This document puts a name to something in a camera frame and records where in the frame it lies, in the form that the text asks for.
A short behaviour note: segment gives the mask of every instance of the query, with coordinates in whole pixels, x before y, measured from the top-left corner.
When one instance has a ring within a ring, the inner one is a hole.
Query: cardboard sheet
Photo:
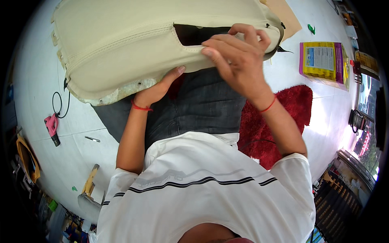
[[[260,2],[268,6],[270,10],[280,18],[281,22],[284,23],[286,29],[282,41],[288,39],[302,29],[292,9],[285,0],[260,0]]]

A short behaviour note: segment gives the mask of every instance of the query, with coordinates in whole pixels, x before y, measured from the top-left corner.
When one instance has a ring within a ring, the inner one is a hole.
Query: forearm
[[[261,96],[252,102],[258,110],[264,110],[271,105],[273,100],[274,94],[266,84]],[[307,148],[296,122],[278,100],[267,111],[263,112],[262,116],[269,126],[274,142],[283,157],[293,153],[307,156]]]
[[[145,155],[147,111],[131,108],[127,124],[119,143],[116,168],[140,174]]]

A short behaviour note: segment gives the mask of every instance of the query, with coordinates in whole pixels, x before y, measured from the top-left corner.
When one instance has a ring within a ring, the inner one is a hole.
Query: green plastic piece
[[[312,28],[312,26],[310,24],[308,24],[308,29],[313,33],[315,34],[316,32],[316,27]]]
[[[54,200],[51,201],[51,203],[49,204],[49,209],[54,212],[58,207],[58,203]]]

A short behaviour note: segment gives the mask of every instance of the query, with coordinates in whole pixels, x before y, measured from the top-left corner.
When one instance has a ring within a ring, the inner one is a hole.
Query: man
[[[307,150],[262,73],[269,37],[235,24],[202,44],[217,70],[189,73],[173,101],[166,93],[183,66],[136,94],[98,220],[100,242],[303,242],[312,231]],[[270,172],[237,149],[244,97],[283,155]]]

